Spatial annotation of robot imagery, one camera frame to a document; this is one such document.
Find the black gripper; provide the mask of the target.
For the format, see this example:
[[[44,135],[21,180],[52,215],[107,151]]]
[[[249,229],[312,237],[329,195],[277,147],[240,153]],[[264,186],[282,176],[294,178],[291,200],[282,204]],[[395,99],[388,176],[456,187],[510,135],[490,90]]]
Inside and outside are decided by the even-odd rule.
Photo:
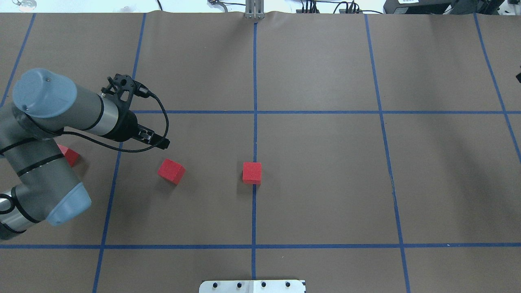
[[[171,144],[166,135],[158,135],[149,128],[139,128],[134,112],[128,110],[118,119],[115,126],[115,141],[125,142],[138,134],[138,141],[159,149],[167,149]]]

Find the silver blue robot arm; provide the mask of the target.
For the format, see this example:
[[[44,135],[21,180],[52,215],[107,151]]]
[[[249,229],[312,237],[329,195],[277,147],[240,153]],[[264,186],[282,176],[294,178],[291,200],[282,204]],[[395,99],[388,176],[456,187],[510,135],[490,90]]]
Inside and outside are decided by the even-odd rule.
[[[1,193],[1,241],[22,235],[41,221],[62,225],[91,206],[89,193],[57,145],[57,137],[82,137],[128,153],[138,150],[117,148],[89,134],[115,142],[134,139],[147,145],[142,151],[169,147],[168,118],[164,133],[158,135],[140,125],[130,110],[135,96],[153,98],[167,117],[160,99],[129,75],[107,80],[108,86],[95,93],[66,76],[34,68],[15,84],[12,102],[1,108],[1,157],[20,184]]]

